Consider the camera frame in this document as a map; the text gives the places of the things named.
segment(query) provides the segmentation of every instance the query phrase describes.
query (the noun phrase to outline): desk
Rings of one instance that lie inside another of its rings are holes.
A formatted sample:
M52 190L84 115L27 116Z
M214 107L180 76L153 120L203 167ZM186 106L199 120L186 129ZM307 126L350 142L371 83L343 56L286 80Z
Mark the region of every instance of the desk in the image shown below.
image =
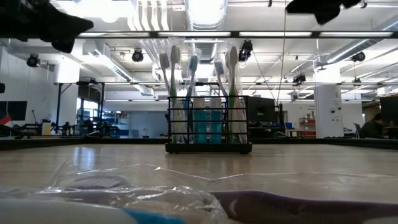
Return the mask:
M300 138L301 137L301 133L312 132L312 131L309 131L309 130L296 130L296 129L287 129L286 131L289 132L289 137L291 137L291 138L293 137L293 133L296 133L297 138Z

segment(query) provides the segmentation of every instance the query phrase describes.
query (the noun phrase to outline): table surface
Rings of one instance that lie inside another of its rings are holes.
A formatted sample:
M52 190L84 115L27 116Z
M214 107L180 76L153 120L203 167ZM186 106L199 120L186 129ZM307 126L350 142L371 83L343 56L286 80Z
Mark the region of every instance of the table surface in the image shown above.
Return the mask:
M0 151L1 185L46 187L67 161L81 170L152 164L129 173L138 183L265 190L300 198L398 202L398 151L332 145L253 145L239 154L167 154L163 145L86 144Z

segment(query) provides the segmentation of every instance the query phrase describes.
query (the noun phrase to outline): chair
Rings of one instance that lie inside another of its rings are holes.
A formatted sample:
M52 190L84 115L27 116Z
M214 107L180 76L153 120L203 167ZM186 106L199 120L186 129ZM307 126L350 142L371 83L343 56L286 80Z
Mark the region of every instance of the chair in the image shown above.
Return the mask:
M356 123L353 123L353 124L355 125L355 128L356 128L356 133L355 133L356 138L361 138L361 136L359 135L361 133L361 126Z

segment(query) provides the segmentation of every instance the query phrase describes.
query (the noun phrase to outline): person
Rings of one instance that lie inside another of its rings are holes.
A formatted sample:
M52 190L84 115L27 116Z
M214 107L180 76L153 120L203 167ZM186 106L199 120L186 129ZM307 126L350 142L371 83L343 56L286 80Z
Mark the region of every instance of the person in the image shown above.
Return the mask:
M384 139L383 127L385 126L384 121L381 118L381 113L375 115L375 117L366 122L361 128L359 136L361 138L377 138Z

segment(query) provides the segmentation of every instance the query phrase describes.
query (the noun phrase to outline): toothbrush head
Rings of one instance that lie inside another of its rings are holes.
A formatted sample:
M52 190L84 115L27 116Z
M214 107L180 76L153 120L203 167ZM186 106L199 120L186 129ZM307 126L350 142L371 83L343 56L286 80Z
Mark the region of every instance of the toothbrush head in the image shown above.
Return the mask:
M224 74L225 74L225 72L224 72L224 66L223 66L223 63L222 63L222 62L215 62L215 63L214 63L214 66L215 66L215 68L216 68L216 73L217 73L217 75L224 75Z
M172 62L172 64L176 64L176 63L179 63L180 61L180 54L179 54L179 49L178 49L178 47L176 46L176 45L173 45L173 47L172 47L172 53L171 53L171 56L170 56L170 60L171 60L171 62Z
M168 69L170 67L169 57L167 56L167 53L160 54L159 60L162 70Z
M231 69L234 69L237 63L238 63L238 51L236 50L236 47L233 46L231 48L231 51L229 52L229 66L231 67Z
M189 60L189 70L196 72L197 69L198 69L198 56L193 55Z

